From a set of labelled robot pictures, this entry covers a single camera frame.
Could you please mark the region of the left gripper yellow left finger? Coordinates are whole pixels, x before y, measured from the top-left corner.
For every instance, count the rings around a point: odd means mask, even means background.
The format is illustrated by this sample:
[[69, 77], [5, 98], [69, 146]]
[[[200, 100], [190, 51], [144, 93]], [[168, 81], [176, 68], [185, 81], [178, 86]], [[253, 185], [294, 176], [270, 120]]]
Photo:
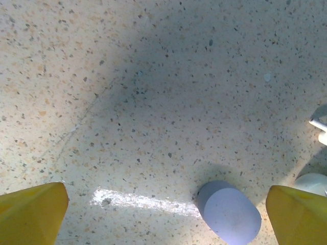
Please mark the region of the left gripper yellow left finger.
[[61, 182], [1, 195], [1, 244], [54, 244], [67, 208]]

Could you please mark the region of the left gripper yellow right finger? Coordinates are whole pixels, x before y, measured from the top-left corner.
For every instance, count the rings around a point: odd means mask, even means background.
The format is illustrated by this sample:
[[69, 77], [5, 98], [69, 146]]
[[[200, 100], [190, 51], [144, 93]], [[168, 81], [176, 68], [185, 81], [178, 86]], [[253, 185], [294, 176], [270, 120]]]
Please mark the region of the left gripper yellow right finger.
[[326, 244], [326, 197], [273, 185], [266, 210], [278, 244]]

